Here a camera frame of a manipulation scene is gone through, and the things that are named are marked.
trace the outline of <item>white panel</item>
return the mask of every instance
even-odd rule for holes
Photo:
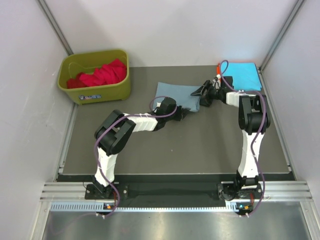
[[[122,48],[134,67],[262,63],[295,0],[47,0],[75,53]]]
[[[24,240],[72,104],[56,83],[66,53],[37,2],[2,0],[0,9],[0,233]]]
[[[320,211],[320,1],[308,0],[264,71],[299,178]]]

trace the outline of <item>crumpled red fabric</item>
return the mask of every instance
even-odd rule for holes
[[[119,59],[109,64],[103,64],[96,68],[93,74],[79,73],[75,79],[70,78],[66,84],[68,89],[96,87],[109,84],[117,84],[127,76],[127,66]]]

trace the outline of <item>folded gray-blue cloth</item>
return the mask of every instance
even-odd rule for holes
[[[201,86],[185,86],[172,85],[163,82],[158,82],[155,97],[166,96],[173,98],[177,106],[190,109],[191,112],[198,112],[200,108],[200,96],[190,96]],[[161,103],[162,97],[154,100],[153,109],[156,108],[157,103]]]

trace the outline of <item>blue cloth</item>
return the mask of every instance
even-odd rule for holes
[[[198,112],[200,108],[200,97],[190,96],[195,90],[201,86],[185,86],[185,85],[172,85],[163,82],[158,82],[156,89],[156,97],[166,96],[173,98],[177,106],[190,109],[191,112]],[[153,109],[157,103],[161,103],[164,98],[160,97],[154,100]]]
[[[227,63],[221,65],[221,71],[226,69]],[[229,62],[223,76],[232,76],[235,90],[260,91],[261,83],[257,67],[253,62]]]

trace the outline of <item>olive green basket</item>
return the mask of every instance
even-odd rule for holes
[[[103,64],[109,64],[115,59],[119,59],[127,67],[126,77],[123,81],[103,86],[67,88],[67,81],[70,78],[76,78],[79,73],[93,74],[95,68],[101,68]],[[131,92],[128,55],[123,50],[113,49],[68,56],[60,67],[58,87],[79,105],[125,100]]]

